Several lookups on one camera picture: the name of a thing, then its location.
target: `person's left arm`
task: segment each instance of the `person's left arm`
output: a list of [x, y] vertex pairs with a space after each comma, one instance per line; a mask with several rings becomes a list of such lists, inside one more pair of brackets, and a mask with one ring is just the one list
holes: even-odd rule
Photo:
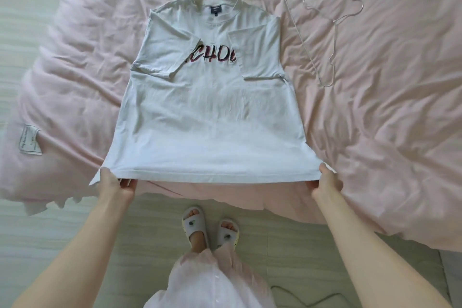
[[72, 241], [20, 295], [12, 308], [91, 308], [95, 303], [136, 181], [101, 169], [99, 198]]

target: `pink bedding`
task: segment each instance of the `pink bedding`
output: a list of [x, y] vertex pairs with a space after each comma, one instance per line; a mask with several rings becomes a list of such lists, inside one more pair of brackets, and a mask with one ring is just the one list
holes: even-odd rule
[[[0, 190], [39, 212], [95, 195], [88, 182], [111, 144], [147, 13], [169, 0], [62, 0], [23, 80], [4, 136]], [[281, 17], [281, 54], [309, 145], [336, 169], [343, 194], [387, 234], [462, 251], [462, 0], [362, 0], [338, 28], [334, 85], [322, 88], [284, 0], [245, 0]], [[332, 18], [350, 0], [307, 0]], [[324, 82], [333, 27], [289, 0]], [[43, 155], [22, 154], [24, 124]], [[322, 223], [304, 183], [212, 186], [141, 183], [139, 192], [215, 199]]]

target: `slipper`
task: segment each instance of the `slipper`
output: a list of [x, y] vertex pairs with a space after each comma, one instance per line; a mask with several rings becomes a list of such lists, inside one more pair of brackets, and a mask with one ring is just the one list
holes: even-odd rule
[[[189, 213], [191, 213], [192, 210], [198, 210], [199, 214], [195, 214], [192, 217], [188, 217]], [[208, 244], [207, 229], [205, 228], [204, 211], [202, 210], [201, 207], [199, 206], [189, 207], [186, 211], [183, 212], [183, 215], [181, 217], [181, 223], [183, 224], [183, 230], [184, 230], [184, 233], [186, 234], [186, 237], [188, 238], [188, 241], [189, 241], [189, 237], [191, 236], [191, 234], [193, 234], [196, 231], [201, 231], [204, 233], [205, 243], [207, 244], [207, 248], [210, 248]]]
[[[223, 228], [221, 226], [223, 224], [223, 222], [228, 222], [228, 223], [233, 224], [234, 229], [236, 229], [236, 231], [228, 229], [228, 228]], [[239, 241], [239, 234], [240, 234], [239, 226], [237, 225], [237, 223], [234, 220], [229, 219], [229, 218], [225, 218], [225, 219], [220, 220], [220, 223], [218, 223], [217, 246], [221, 247], [225, 243], [231, 242], [231, 243], [234, 244], [234, 249], [236, 249], [237, 242]]]

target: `hand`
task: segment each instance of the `hand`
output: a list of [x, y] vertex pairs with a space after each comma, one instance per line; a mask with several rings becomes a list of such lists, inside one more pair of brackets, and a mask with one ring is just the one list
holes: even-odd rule
[[338, 174], [327, 168], [325, 163], [319, 165], [321, 177], [319, 180], [310, 180], [306, 185], [313, 190], [312, 196], [315, 198], [317, 194], [326, 190], [337, 190], [340, 192], [343, 188], [343, 182], [338, 178]]
[[101, 181], [97, 188], [99, 191], [98, 204], [109, 209], [110, 212], [122, 212], [128, 209], [135, 197], [137, 180], [122, 179], [120, 182], [111, 171], [102, 167]]

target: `metal wire hanger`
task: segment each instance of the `metal wire hanger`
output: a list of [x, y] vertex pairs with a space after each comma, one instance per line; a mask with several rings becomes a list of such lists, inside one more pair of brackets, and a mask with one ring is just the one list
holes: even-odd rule
[[350, 17], [350, 16], [356, 16], [358, 13], [360, 13], [361, 11], [363, 11], [363, 8], [364, 8], [364, 3], [362, 2], [362, 0], [352, 0], [352, 1], [358, 1], [361, 3], [361, 9], [358, 11], [358, 12], [355, 12], [355, 13], [347, 13], [341, 17], [339, 17], [338, 19], [331, 19], [330, 17], [326, 16], [320, 9], [314, 7], [314, 6], [310, 6], [310, 5], [305, 5], [305, 0], [298, 0], [298, 1], [301, 1], [302, 2], [302, 5], [303, 7], [306, 9], [306, 10], [315, 10], [318, 14], [320, 14], [323, 18], [325, 19], [328, 19], [329, 21], [332, 21], [332, 23], [334, 24], [334, 46], [333, 46], [333, 49], [332, 49], [332, 55], [329, 57], [329, 65], [331, 65], [332, 67], [332, 80], [330, 81], [329, 84], [327, 85], [324, 85], [324, 83], [322, 83], [322, 80], [321, 80], [321, 76], [316, 68], [316, 65], [315, 63], [313, 62], [313, 59], [311, 58], [311, 55], [309, 54], [308, 52], [308, 49], [306, 48], [306, 45], [305, 45], [305, 42], [303, 41], [303, 38], [302, 38], [302, 35], [300, 34], [300, 31], [298, 30], [298, 27], [297, 27], [297, 24], [295, 23], [295, 19], [293, 18], [292, 16], [292, 12], [290, 10], [290, 7], [289, 7], [289, 3], [287, 2], [287, 0], [285, 0], [286, 2], [286, 7], [287, 7], [287, 11], [289, 12], [289, 15], [290, 15], [290, 18], [292, 19], [292, 22], [295, 26], [295, 30], [297, 31], [297, 34], [298, 36], [300, 37], [300, 40], [302, 41], [302, 45], [303, 45], [303, 48], [305, 49], [306, 51], [306, 54], [308, 55], [309, 57], [309, 60], [311, 61], [311, 64], [313, 65], [313, 68], [315, 69], [315, 72], [316, 72], [316, 77], [318, 78], [319, 80], [319, 83], [324, 87], [324, 88], [328, 88], [328, 87], [331, 87], [332, 84], [334, 84], [334, 81], [335, 81], [335, 64], [333, 63], [334, 61], [334, 56], [335, 56], [335, 43], [337, 41], [337, 27], [338, 27], [338, 24], [343, 21], [344, 19]]

